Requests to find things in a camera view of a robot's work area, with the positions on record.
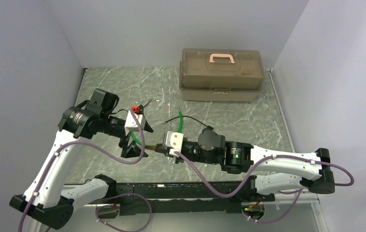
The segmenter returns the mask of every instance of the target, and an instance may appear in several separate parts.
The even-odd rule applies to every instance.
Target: toolbox handle
[[[230,58],[230,63],[234,64],[234,58],[230,54],[213,53],[210,55],[210,63],[215,63],[214,57]]]

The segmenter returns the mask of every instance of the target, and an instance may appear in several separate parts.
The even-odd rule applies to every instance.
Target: white wall
[[[296,150],[329,148],[355,177],[320,196],[330,231],[366,231],[366,0],[311,0],[274,79]]]
[[[16,231],[9,200],[40,170],[81,74],[45,1],[0,0],[0,232]]]
[[[272,67],[308,0],[47,0],[84,67],[177,66],[181,50],[260,50]]]

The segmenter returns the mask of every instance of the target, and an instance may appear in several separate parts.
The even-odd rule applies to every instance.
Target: green wire
[[[180,133],[181,130],[183,130],[183,123],[184,123],[183,114],[181,113],[180,108],[178,109],[178,116],[180,117],[180,125],[178,126],[177,132]],[[137,144],[139,145],[142,144],[142,142],[138,138],[136,138],[133,132],[130,134],[130,136],[132,137],[133,140],[136,141]]]

